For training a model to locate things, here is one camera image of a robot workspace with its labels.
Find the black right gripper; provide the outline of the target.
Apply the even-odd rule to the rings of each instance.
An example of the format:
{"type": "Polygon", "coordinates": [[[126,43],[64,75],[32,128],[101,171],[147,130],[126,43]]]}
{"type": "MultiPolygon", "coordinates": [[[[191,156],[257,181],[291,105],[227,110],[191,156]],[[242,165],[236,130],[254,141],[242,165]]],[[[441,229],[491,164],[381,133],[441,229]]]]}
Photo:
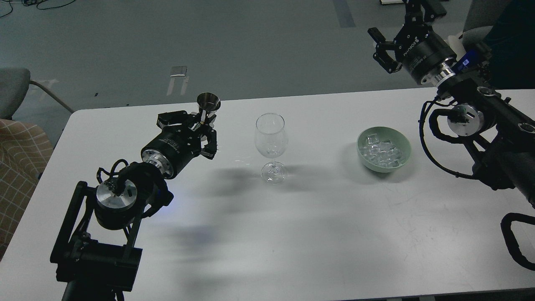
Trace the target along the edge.
{"type": "Polygon", "coordinates": [[[388,73],[402,66],[417,84],[424,84],[426,75],[442,63],[451,63],[457,54],[433,31],[433,23],[447,15],[439,0],[404,0],[404,24],[396,41],[387,41],[376,27],[367,34],[376,43],[373,59],[388,73]],[[397,51],[397,59],[387,53],[397,51]]]}

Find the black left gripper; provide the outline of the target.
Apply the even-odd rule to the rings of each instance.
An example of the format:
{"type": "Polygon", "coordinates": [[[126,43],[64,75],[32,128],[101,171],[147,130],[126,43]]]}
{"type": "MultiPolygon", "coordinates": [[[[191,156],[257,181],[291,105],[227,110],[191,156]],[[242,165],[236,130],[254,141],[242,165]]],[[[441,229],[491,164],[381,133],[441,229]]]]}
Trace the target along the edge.
{"type": "Polygon", "coordinates": [[[174,179],[197,156],[213,160],[217,152],[217,132],[200,121],[200,111],[158,114],[156,125],[162,132],[142,148],[142,161],[154,165],[164,179],[174,179]],[[198,124],[200,134],[194,132],[198,124]],[[201,145],[203,137],[206,137],[204,146],[201,145]]]}

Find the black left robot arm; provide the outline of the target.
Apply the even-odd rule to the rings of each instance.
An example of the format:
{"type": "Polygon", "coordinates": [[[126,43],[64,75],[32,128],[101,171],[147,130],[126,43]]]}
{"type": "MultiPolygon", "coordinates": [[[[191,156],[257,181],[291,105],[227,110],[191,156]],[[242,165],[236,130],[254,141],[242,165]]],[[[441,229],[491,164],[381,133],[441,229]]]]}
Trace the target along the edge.
{"type": "Polygon", "coordinates": [[[142,219],[172,202],[167,180],[197,156],[214,158],[215,113],[200,108],[159,114],[161,132],[142,148],[141,162],[120,159],[110,170],[99,168],[96,187],[77,183],[50,256],[56,280],[66,284],[63,301],[123,301],[132,291],[142,219]]]}

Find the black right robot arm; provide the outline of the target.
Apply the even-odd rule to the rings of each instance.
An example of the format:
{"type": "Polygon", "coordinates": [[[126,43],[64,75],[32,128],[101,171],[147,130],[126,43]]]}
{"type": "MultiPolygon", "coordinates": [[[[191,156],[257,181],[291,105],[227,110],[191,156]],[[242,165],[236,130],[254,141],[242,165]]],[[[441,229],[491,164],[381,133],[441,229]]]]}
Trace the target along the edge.
{"type": "Polygon", "coordinates": [[[471,41],[458,56],[433,30],[446,16],[438,0],[405,0],[404,23],[392,41],[376,27],[373,59],[389,74],[406,69],[417,84],[431,83],[436,96],[420,111],[420,144],[430,161],[460,179],[477,180],[492,190],[517,188],[534,205],[534,121],[489,83],[491,48],[471,41]],[[471,174],[442,166],[425,142],[424,126],[450,144],[460,144],[474,164],[471,174]]]}

